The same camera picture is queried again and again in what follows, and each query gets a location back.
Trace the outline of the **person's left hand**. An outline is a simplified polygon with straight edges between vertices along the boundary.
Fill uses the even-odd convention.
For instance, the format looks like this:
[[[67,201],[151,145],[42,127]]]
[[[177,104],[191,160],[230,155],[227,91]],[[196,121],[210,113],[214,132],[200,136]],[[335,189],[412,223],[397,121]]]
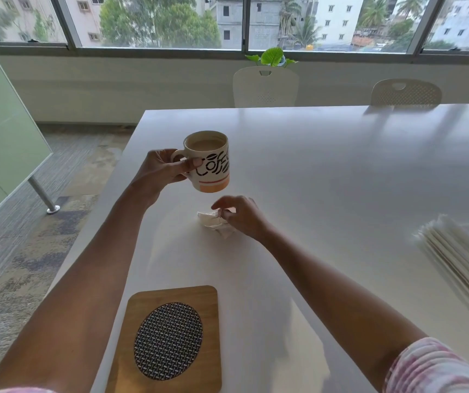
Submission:
[[[127,189],[139,207],[146,210],[156,202],[167,185],[186,180],[186,175],[191,173],[179,172],[179,161],[191,157],[173,159],[172,156],[176,151],[176,149],[159,149],[147,153]]]

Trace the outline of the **person's right hand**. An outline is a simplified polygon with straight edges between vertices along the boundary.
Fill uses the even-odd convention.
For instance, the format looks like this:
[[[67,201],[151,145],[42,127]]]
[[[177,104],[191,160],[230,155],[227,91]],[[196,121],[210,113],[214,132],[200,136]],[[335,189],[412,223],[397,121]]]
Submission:
[[[246,236],[262,243],[268,236],[275,232],[274,227],[260,212],[252,198],[242,195],[238,195],[237,197],[243,197],[243,210],[241,211],[241,216],[239,216],[235,222],[228,223]]]

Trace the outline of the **white tissue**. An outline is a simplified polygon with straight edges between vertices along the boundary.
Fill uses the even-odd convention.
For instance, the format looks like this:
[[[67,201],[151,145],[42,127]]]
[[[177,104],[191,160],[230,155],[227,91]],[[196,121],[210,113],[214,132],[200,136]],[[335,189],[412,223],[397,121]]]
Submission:
[[[211,213],[197,212],[199,224],[203,227],[215,231],[222,238],[227,238],[236,230],[220,215],[220,210],[212,211]]]

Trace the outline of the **white patterned coffee mug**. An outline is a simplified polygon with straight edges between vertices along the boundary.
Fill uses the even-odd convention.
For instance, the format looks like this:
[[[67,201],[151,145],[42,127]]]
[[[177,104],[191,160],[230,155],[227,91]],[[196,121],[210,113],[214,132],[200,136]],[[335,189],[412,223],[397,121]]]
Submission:
[[[227,143],[221,149],[212,152],[192,151],[185,146],[185,142],[189,136],[197,133],[222,136]],[[183,149],[177,150],[173,154],[173,159],[175,157],[180,159],[183,156],[203,159],[203,164],[200,167],[186,175],[197,191],[215,193],[228,186],[230,181],[229,140],[225,134],[209,130],[194,132],[185,138],[183,146]]]

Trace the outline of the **person's left forearm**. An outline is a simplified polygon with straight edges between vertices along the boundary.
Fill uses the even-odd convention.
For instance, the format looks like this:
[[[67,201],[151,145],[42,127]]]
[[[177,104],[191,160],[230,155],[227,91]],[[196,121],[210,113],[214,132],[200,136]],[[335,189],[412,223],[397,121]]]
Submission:
[[[131,184],[0,363],[0,393],[89,393],[159,185]]]

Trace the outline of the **person's right forearm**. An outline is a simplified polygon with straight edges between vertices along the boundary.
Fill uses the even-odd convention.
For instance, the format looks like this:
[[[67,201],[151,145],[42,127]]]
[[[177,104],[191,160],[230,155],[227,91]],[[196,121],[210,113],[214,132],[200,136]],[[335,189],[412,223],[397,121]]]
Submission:
[[[390,367],[426,337],[384,300],[273,228],[254,236],[276,259],[311,310],[379,393]]]

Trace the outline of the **milky coffee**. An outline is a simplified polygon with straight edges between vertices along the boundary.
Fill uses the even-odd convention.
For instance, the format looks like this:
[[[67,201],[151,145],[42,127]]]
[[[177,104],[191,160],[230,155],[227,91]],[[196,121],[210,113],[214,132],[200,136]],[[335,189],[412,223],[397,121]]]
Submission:
[[[224,137],[210,134],[193,134],[186,139],[185,146],[198,152],[212,152],[221,149],[226,145]]]

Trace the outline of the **white perforated chair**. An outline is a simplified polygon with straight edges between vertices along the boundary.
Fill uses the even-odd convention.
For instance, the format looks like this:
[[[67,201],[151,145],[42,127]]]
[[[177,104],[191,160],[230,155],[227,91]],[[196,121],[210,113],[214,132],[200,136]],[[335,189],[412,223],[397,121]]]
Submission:
[[[377,82],[371,92],[371,106],[421,106],[425,108],[440,105],[441,89],[428,81],[409,78],[383,79]]]
[[[245,67],[232,80],[236,108],[294,107],[298,88],[299,76],[283,67]]]

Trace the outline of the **green leafy plant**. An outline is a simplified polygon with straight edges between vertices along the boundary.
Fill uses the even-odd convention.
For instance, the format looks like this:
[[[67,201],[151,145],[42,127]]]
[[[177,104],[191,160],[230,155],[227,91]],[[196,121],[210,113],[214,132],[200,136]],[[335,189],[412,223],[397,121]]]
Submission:
[[[284,51],[280,47],[269,48],[262,55],[246,54],[245,57],[257,66],[287,68],[289,65],[297,63],[296,60],[285,57]]]

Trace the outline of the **wooden trivet with woven inset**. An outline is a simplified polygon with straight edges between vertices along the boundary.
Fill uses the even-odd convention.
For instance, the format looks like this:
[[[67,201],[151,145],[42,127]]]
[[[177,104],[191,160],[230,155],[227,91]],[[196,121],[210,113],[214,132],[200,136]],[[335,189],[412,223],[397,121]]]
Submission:
[[[105,393],[219,393],[222,384],[214,287],[130,297]]]

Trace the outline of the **stack of white paper napkins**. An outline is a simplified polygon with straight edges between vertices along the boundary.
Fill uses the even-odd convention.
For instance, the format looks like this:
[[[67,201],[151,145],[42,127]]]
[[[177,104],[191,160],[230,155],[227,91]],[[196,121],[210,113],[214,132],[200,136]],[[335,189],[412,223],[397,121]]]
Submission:
[[[440,214],[414,231],[413,241],[469,310],[469,223]]]

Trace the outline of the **pink white sleeve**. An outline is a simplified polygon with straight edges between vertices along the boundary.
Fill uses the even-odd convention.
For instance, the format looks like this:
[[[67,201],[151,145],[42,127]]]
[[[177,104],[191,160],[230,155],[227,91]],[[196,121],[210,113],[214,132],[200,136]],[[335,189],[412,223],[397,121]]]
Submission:
[[[395,359],[382,393],[469,393],[469,363],[439,340],[422,338]]]

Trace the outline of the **window with metal frame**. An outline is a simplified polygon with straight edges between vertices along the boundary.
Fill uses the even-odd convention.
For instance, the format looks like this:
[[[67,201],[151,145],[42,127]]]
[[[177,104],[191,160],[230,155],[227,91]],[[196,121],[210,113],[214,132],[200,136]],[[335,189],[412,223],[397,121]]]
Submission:
[[[469,65],[469,0],[0,0],[0,55]]]

